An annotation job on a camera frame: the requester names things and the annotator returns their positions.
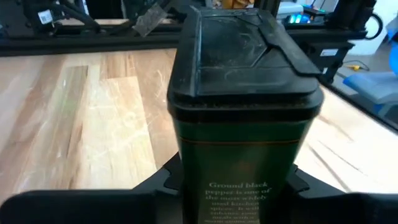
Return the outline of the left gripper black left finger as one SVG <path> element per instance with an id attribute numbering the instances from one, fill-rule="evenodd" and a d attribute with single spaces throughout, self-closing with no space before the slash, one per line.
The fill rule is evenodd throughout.
<path id="1" fill-rule="evenodd" d="M 133 189 L 31 190 L 1 205 L 1 223 L 182 223 L 178 154 Z"/>

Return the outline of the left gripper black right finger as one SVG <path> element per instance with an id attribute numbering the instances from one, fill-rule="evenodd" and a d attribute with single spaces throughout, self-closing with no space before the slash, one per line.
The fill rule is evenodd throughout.
<path id="1" fill-rule="evenodd" d="M 397 224 L 397 195 L 344 193 L 294 165 L 287 179 L 286 222 Z"/>

